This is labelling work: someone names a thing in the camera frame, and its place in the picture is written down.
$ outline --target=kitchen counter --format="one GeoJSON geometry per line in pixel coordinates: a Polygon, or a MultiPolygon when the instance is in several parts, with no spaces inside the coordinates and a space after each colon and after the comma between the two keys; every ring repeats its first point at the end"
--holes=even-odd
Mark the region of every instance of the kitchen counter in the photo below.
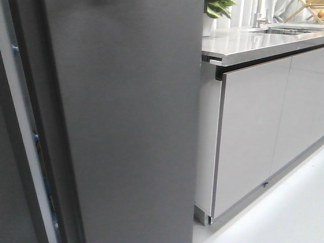
{"type": "MultiPolygon", "coordinates": [[[[268,24],[264,27],[324,28],[316,24],[268,24]]],[[[324,31],[285,35],[249,32],[251,28],[228,28],[213,31],[202,38],[202,54],[209,56],[212,64],[231,66],[324,44],[324,31]]]]}

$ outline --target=dark gray panel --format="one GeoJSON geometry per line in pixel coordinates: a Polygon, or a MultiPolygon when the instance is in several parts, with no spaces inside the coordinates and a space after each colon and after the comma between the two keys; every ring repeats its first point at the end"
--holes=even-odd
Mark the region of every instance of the dark gray panel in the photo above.
{"type": "Polygon", "coordinates": [[[86,241],[192,237],[202,1],[45,1],[86,241]]]}
{"type": "Polygon", "coordinates": [[[1,54],[0,242],[48,242],[1,54]]]}

